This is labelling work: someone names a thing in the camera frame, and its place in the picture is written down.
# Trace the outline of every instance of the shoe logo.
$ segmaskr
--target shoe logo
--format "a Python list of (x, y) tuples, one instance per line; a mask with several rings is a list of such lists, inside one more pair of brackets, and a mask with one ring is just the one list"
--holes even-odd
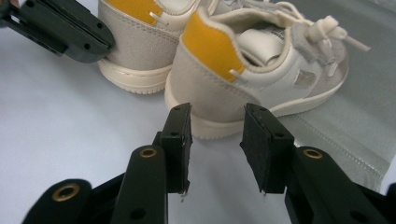
[(294, 82), (294, 85), (300, 88), (309, 88), (312, 84), (315, 83), (317, 76), (315, 73), (311, 73), (305, 70), (300, 70), (298, 72), (298, 76)]
[(285, 42), (285, 31), (283, 29), (279, 29), (274, 26), (269, 26), (265, 28), (264, 31), (278, 37), (280, 40)]

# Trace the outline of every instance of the shoe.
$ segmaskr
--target shoe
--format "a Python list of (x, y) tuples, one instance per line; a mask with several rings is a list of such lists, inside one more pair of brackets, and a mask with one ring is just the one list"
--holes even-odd
[(214, 139), (243, 129), (244, 105), (276, 116), (303, 112), (329, 99), (347, 77), (347, 35), (331, 16), (312, 22), (290, 3), (278, 10), (241, 8), (211, 16), (194, 12), (182, 34), (165, 87), (169, 108), (191, 103), (195, 137)]
[(116, 40), (114, 50), (98, 63), (101, 72), (127, 91), (162, 90), (191, 13), (201, 6), (212, 14), (218, 1), (100, 0), (98, 17)]

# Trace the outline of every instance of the white surface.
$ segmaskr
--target white surface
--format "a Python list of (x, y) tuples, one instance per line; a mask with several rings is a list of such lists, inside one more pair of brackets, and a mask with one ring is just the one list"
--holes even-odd
[[(96, 14), (95, 1), (80, 2)], [(95, 63), (58, 58), (10, 29), (0, 36), (0, 223), (13, 224), (59, 181), (96, 187), (123, 173), (168, 111), (163, 91), (131, 94)], [(290, 223), (282, 195), (259, 193), (240, 140), (194, 140), (190, 192), (184, 203), (169, 196), (170, 223)]]

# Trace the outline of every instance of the shoe sole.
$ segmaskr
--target shoe sole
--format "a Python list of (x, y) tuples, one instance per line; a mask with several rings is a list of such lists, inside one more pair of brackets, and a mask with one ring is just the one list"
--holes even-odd
[(98, 62), (102, 74), (118, 87), (137, 94), (163, 90), (172, 65), (149, 71), (137, 71), (119, 66), (108, 59)]
[[(320, 95), (289, 101), (285, 104), (274, 106), (269, 110), (276, 117), (282, 117), (308, 111), (327, 101), (342, 86), (344, 81), (345, 78), (336, 87), (329, 91), (323, 92)], [(164, 97), (168, 109), (181, 104), (181, 102), (178, 102), (175, 99), (169, 82), (166, 82)], [(242, 132), (243, 127), (244, 121), (242, 119), (234, 122), (214, 122), (206, 119), (201, 119), (191, 114), (191, 133), (194, 137), (200, 139), (210, 140), (226, 137), (235, 133)]]

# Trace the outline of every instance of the gray cloth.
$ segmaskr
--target gray cloth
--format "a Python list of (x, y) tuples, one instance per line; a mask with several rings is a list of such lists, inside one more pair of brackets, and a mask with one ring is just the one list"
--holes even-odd
[(395, 0), (368, 0), (386, 9), (396, 12), (396, 1)]
[(379, 190), (396, 153), (396, 14), (368, 1), (291, 1), (316, 21), (333, 15), (372, 49), (347, 46), (349, 75), (322, 106), (281, 121), (300, 145), (327, 151), (355, 182)]

